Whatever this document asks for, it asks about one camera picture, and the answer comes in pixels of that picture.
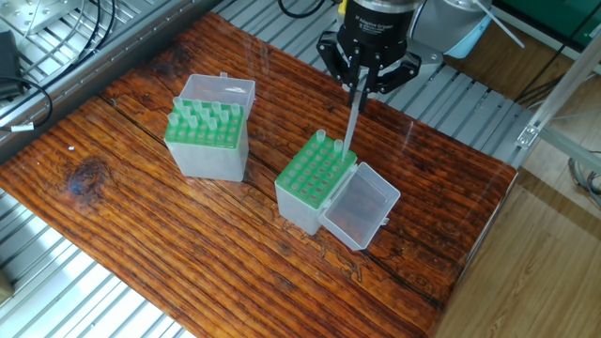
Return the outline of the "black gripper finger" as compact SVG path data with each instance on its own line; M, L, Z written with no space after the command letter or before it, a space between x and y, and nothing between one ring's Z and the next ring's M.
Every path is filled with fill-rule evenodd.
M396 88L406 84L414 79L420 71L422 58L417 54L408 53L407 59L404 59L400 65L389 72L378 74L378 69L375 75L372 76L372 70L368 75L368 92L388 94Z
M340 84L347 85L351 94L367 94L366 81L360 84L361 67L367 61L368 46L349 33L322 33L317 51L330 72Z

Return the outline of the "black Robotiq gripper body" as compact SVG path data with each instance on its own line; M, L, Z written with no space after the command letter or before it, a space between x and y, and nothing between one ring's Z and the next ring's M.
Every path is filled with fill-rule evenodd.
M410 8L396 12L381 12L371 8L347 8L338 42L347 56L355 49L363 52L371 64L371 57L380 55L384 67L403 57L407 52L407 32L410 26Z

